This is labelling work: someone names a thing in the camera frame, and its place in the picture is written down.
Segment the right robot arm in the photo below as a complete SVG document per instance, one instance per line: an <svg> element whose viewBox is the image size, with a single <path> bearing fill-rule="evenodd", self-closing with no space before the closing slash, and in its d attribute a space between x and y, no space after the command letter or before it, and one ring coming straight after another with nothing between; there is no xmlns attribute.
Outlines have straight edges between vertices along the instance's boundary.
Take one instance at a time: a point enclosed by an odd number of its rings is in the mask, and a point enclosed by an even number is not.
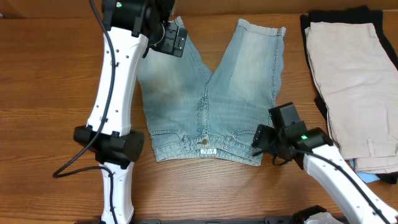
<svg viewBox="0 0 398 224"><path fill-rule="evenodd" d="M272 126L260 124L255 155L270 154L280 165L295 161L329 194L348 223L397 223L397 210L383 202L349 167L320 128L307 129L293 103L271 108Z"/></svg>

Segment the light blue denim shorts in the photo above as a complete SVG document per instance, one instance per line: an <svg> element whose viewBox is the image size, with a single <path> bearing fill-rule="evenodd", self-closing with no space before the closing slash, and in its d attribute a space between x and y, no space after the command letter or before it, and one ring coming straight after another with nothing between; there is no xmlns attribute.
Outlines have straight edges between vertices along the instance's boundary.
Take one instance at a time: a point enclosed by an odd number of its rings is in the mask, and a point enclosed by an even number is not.
<svg viewBox="0 0 398 224"><path fill-rule="evenodd" d="M259 166L252 147L270 125L282 85L285 28L240 19L216 70L187 40L181 57L149 50L137 70L144 113L158 162L217 158Z"/></svg>

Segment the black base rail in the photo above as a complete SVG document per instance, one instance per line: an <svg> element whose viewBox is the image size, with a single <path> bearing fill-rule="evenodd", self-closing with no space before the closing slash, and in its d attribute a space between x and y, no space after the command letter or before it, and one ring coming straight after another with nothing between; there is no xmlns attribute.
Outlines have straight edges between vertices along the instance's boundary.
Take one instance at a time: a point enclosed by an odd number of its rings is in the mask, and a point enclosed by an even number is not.
<svg viewBox="0 0 398 224"><path fill-rule="evenodd" d="M304 223L348 223L345 218L331 220L303 221L292 217L269 216L260 219L222 219L222 220L131 220L129 224L304 224Z"/></svg>

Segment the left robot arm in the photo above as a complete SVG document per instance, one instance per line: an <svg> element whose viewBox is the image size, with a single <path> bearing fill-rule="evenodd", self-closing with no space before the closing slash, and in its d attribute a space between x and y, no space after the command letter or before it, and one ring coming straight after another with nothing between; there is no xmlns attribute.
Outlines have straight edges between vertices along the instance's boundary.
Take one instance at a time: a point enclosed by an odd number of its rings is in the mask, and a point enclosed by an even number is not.
<svg viewBox="0 0 398 224"><path fill-rule="evenodd" d="M74 140L95 154L102 171L104 209L99 223L132 223L132 170L144 146L131 129L139 62L149 49L181 57L187 30L169 22L175 1L103 1L99 24L104 54L95 105Z"/></svg>

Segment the light blue cloth scrap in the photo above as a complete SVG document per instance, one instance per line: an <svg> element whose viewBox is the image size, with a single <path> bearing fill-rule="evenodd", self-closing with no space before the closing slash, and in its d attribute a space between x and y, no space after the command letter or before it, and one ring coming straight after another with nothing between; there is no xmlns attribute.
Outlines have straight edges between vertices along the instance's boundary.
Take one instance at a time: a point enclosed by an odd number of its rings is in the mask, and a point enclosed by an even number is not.
<svg viewBox="0 0 398 224"><path fill-rule="evenodd" d="M377 180L380 180L380 178L376 174L370 174L366 172L358 172L355 170L355 173L358 175L358 177L365 183L371 183L375 182Z"/></svg>

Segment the pale pink folded shorts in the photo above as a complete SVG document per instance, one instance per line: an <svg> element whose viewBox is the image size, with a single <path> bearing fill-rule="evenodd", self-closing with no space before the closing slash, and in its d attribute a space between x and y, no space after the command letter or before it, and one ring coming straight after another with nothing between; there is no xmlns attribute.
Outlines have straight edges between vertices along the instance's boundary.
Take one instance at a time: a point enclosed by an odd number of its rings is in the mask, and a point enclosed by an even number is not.
<svg viewBox="0 0 398 224"><path fill-rule="evenodd" d="M357 171L397 172L397 69L372 23L313 22L307 55L328 131Z"/></svg>

